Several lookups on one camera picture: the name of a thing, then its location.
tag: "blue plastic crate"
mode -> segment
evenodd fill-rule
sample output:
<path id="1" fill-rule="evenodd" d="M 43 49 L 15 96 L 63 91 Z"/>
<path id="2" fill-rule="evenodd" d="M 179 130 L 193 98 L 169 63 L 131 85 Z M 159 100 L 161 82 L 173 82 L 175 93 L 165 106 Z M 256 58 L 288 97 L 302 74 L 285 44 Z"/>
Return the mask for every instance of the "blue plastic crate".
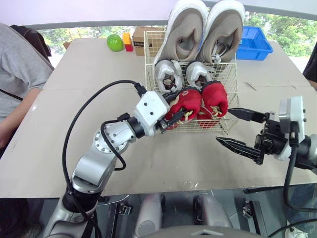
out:
<path id="1" fill-rule="evenodd" d="M 260 27 L 244 26 L 242 40 L 237 50 L 237 60 L 264 60 L 273 48 Z"/>

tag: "metal bracket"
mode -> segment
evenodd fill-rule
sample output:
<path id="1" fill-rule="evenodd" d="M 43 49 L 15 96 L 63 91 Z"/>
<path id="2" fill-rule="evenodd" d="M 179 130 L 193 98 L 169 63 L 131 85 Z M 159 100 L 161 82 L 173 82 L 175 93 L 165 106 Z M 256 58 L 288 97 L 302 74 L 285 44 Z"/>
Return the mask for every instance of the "metal bracket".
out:
<path id="1" fill-rule="evenodd" d="M 252 218 L 254 227 L 258 235 L 267 237 L 264 218 L 259 201 L 246 201 L 243 207 L 243 216 L 247 219 Z"/>
<path id="2" fill-rule="evenodd" d="M 117 221 L 119 215 L 129 215 L 132 207 L 127 206 L 125 203 L 110 204 L 107 218 L 108 224 L 106 227 L 105 238 L 115 238 L 115 231 L 117 228 Z"/>

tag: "table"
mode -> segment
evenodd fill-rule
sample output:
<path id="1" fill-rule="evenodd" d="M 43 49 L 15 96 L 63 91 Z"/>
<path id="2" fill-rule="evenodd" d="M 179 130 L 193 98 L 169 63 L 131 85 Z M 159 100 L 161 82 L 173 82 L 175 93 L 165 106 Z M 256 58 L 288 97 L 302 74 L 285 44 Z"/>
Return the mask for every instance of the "table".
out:
<path id="1" fill-rule="evenodd" d="M 238 61 L 240 106 L 277 112 L 280 99 L 303 95 L 306 134 L 316 133 L 315 90 L 294 69 L 280 46 L 271 44 L 274 53 L 265 61 Z M 286 66 L 274 63 L 280 60 Z M 283 74 L 280 71 L 284 67 L 288 70 Z M 144 58 L 134 53 L 113 53 L 105 39 L 74 40 L 0 160 L 0 178 L 5 181 L 0 185 L 0 197 L 60 197 L 65 190 L 61 150 L 70 122 L 93 93 L 118 79 L 144 83 Z M 134 88 L 122 84 L 103 92 L 87 107 L 70 137 L 70 175 L 100 124 L 131 113 L 138 100 Z M 262 126 L 238 121 L 229 137 L 252 146 Z M 258 166 L 221 146 L 216 136 L 221 134 L 168 132 L 139 139 L 122 154 L 127 168 L 112 174 L 103 195 L 283 185 L 287 162 L 266 156 L 264 164 Z M 317 176 L 295 168 L 292 184 L 308 182 L 317 182 Z"/>

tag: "gray t-shirt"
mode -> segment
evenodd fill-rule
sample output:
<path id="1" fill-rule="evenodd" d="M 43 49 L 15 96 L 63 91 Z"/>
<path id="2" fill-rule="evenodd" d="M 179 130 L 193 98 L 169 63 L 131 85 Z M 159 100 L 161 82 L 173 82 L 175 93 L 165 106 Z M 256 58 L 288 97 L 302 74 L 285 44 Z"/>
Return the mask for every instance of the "gray t-shirt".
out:
<path id="1" fill-rule="evenodd" d="M 51 64 L 19 33 L 0 23 L 0 89 L 24 98 L 32 88 L 43 88 Z M 20 100 L 0 92 L 0 121 Z"/>

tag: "white wire basket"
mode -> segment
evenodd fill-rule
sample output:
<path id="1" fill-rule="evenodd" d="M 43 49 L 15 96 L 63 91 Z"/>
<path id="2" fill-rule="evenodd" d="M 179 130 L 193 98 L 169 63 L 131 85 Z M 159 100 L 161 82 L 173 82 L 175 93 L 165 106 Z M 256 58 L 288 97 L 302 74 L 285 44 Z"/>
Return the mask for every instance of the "white wire basket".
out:
<path id="1" fill-rule="evenodd" d="M 157 81 L 154 77 L 154 57 L 159 51 L 163 41 L 164 31 L 145 31 L 144 32 L 144 55 L 145 55 L 145 87 L 149 91 L 159 92 Z M 183 72 L 188 62 L 179 63 Z M 237 92 L 237 69 L 236 59 L 229 63 L 209 64 L 205 63 L 207 68 L 213 68 L 214 80 L 220 81 L 228 98 L 228 108 L 239 106 Z M 183 74 L 185 87 L 188 86 L 186 74 Z M 170 132 L 210 132 L 219 131 L 227 134 L 228 131 L 237 122 L 237 118 L 230 113 L 218 120 L 192 120 L 190 123 L 175 124 L 169 130 Z"/>

